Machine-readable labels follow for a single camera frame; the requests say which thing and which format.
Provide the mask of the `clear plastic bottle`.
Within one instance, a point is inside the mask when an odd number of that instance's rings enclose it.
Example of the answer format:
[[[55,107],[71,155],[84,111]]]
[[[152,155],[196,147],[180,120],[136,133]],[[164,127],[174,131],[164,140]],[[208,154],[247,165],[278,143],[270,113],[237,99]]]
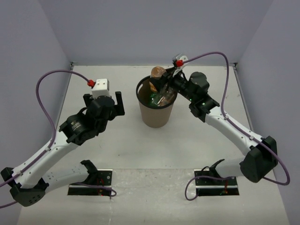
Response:
[[[168,91],[164,90],[162,92],[158,92],[157,96],[155,97],[155,106],[165,106],[167,104],[169,104],[172,99],[175,96],[175,91],[173,91],[172,89],[169,89]]]

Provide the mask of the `orange bottle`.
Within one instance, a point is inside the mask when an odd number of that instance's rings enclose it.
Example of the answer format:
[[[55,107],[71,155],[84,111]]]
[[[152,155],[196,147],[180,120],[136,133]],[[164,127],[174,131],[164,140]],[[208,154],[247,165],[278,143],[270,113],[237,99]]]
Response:
[[[165,72],[166,70],[163,67],[160,66],[154,67],[151,70],[150,78],[160,78]],[[149,81],[149,84],[150,84],[150,90],[152,92],[157,92],[157,89],[155,88],[155,86],[151,81]]]

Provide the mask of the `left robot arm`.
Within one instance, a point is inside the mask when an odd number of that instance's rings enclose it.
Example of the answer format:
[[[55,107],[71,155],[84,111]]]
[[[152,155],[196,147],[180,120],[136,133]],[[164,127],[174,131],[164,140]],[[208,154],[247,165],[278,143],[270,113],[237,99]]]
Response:
[[[53,140],[22,165],[1,171],[4,183],[11,187],[15,203],[31,206],[45,194],[69,184],[104,188],[97,185],[100,179],[98,169],[90,160],[83,160],[61,172],[52,172],[51,168],[87,140],[104,132],[109,121],[125,114],[121,92],[117,91],[115,96],[113,100],[108,96],[93,98],[91,94],[85,94],[86,106],[61,124]]]

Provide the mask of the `green bottle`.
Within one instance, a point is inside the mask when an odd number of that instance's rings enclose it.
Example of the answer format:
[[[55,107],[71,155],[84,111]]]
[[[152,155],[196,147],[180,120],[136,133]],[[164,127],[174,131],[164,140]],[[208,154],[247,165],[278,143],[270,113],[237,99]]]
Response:
[[[155,97],[156,96],[157,96],[156,92],[151,93],[150,99],[149,99],[149,105],[151,105],[151,106],[155,106],[156,105],[156,103],[155,103]]]

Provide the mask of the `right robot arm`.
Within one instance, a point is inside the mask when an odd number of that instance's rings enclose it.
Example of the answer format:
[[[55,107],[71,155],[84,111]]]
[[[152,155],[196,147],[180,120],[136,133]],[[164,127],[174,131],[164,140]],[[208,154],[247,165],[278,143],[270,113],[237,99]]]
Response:
[[[212,183],[220,184],[227,177],[239,176],[257,183],[277,166],[278,161],[274,157],[277,154],[276,141],[270,136],[263,138],[250,131],[222,110],[208,94],[210,84],[205,74],[194,72],[187,80],[180,73],[172,76],[174,71],[173,68],[168,69],[161,77],[150,78],[150,82],[157,90],[169,87],[189,100],[191,113],[222,133],[244,155],[243,158],[215,162],[208,174]]]

